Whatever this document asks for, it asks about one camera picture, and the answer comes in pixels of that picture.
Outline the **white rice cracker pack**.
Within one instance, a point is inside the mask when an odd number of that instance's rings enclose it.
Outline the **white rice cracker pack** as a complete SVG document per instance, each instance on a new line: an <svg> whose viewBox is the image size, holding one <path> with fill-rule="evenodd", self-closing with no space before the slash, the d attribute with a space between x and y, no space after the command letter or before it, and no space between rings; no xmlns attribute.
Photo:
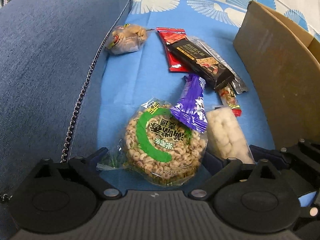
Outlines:
<svg viewBox="0 0 320 240"><path fill-rule="evenodd" d="M254 163L244 133L230 108L212 109L206 112L206 117L209 153L221 159L237 158L244 164Z"/></svg>

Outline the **purple milk candy bar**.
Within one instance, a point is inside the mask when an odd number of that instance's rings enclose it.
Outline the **purple milk candy bar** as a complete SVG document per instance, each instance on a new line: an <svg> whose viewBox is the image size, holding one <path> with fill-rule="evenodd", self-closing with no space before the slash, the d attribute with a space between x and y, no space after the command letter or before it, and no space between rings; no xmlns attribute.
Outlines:
<svg viewBox="0 0 320 240"><path fill-rule="evenodd" d="M203 101L206 81L191 73L185 75L184 78L183 92L176 105L170 108L170 113L190 129L204 133L208 125Z"/></svg>

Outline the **small red yellow candy bar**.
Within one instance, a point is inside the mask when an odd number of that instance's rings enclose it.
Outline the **small red yellow candy bar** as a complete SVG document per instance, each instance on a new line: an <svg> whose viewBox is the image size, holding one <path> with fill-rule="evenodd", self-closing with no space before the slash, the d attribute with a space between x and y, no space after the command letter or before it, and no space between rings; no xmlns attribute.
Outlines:
<svg viewBox="0 0 320 240"><path fill-rule="evenodd" d="M218 90L218 94L222 104L224 106L228 106L233 111L236 117L240 117L242 114L242 110L232 86L228 84L226 87Z"/></svg>

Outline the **silver foil stick packet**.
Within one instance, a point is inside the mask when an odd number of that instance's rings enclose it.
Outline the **silver foil stick packet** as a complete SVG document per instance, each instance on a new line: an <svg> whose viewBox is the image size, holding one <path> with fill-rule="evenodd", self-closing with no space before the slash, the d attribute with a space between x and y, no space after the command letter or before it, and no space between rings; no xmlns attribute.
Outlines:
<svg viewBox="0 0 320 240"><path fill-rule="evenodd" d="M234 75L234 79L231 81L231 85L237 94L242 94L244 92L248 92L249 88L246 86L243 79L234 71L234 69L206 42L196 36L187 36L187 39L196 45L200 46L207 53L209 53L212 57L214 57L219 63L221 63L224 67L232 72Z"/></svg>

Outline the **black chocolate bar packet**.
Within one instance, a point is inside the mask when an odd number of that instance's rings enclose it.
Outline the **black chocolate bar packet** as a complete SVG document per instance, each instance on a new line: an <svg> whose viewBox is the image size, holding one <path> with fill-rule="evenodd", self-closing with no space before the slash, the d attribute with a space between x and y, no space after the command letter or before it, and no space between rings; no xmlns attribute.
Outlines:
<svg viewBox="0 0 320 240"><path fill-rule="evenodd" d="M213 90L226 87L234 79L230 70L188 39L175 43L174 47L183 63L202 77Z"/></svg>

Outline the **red spicy strip packet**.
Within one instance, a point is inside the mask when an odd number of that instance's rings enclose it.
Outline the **red spicy strip packet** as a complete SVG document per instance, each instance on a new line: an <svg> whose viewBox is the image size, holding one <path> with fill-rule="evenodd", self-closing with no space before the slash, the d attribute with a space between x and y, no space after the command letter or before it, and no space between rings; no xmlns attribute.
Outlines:
<svg viewBox="0 0 320 240"><path fill-rule="evenodd" d="M181 56L176 53L174 44L186 38L183 28L157 27L156 31L164 46L170 72L188 73L190 68L183 63Z"/></svg>

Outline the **clear bag of peanuts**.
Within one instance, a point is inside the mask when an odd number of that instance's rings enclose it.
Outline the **clear bag of peanuts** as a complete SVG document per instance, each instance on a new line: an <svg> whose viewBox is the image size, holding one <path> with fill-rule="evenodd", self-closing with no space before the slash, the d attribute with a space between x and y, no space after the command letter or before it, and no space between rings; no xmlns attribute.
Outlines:
<svg viewBox="0 0 320 240"><path fill-rule="evenodd" d="M107 39L105 49L113 55L139 51L153 31L152 28L129 23L116 26Z"/></svg>

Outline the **brown cardboard box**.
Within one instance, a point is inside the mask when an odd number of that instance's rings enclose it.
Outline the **brown cardboard box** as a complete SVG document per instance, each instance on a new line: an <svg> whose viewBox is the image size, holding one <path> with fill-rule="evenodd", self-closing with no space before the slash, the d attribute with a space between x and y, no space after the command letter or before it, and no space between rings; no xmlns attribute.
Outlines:
<svg viewBox="0 0 320 240"><path fill-rule="evenodd" d="M250 1L233 46L263 106L277 148L319 141L319 41L279 12Z"/></svg>

